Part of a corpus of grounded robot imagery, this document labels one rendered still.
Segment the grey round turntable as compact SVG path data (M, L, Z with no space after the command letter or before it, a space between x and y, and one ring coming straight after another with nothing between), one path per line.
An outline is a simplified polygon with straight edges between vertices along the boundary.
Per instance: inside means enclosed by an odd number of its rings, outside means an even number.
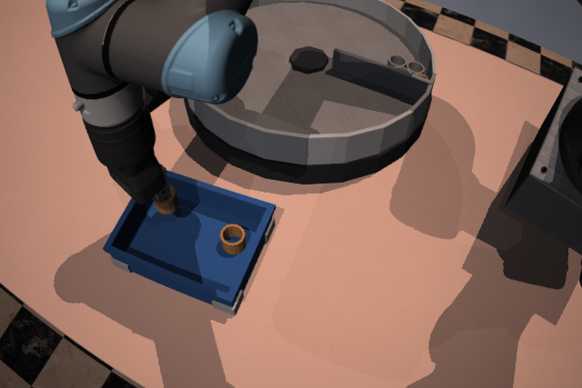
M224 104L184 98L193 129L228 163L265 179L343 183L377 173L420 137L435 53L390 3L253 0L246 16L258 47L242 90ZM431 79L387 65L390 55Z

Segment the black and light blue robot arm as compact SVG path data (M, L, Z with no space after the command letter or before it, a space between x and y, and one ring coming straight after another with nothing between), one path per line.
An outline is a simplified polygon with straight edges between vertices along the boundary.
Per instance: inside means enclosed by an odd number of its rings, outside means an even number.
M131 83L224 104L253 68L258 36L246 16L252 1L46 0L45 6L77 96L104 98ZM582 194L582 98L562 124L559 151L568 179Z

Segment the blue plastic crate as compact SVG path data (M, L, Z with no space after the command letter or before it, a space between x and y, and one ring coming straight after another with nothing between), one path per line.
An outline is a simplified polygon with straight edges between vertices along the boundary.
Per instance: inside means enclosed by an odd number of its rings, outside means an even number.
M176 211L161 214L153 199L138 204L131 198L103 249L114 266L236 316L275 228L276 205L166 171L176 189ZM240 254L227 253L221 243L229 224L245 231Z

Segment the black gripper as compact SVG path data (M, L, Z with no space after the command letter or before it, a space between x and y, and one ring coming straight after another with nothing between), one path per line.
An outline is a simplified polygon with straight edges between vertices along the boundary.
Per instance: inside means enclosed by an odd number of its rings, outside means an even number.
M100 99L74 96L73 108L84 118L96 157L111 177L138 204L154 196L159 201L170 199L166 168L155 156L156 133L150 113L171 96L131 83Z

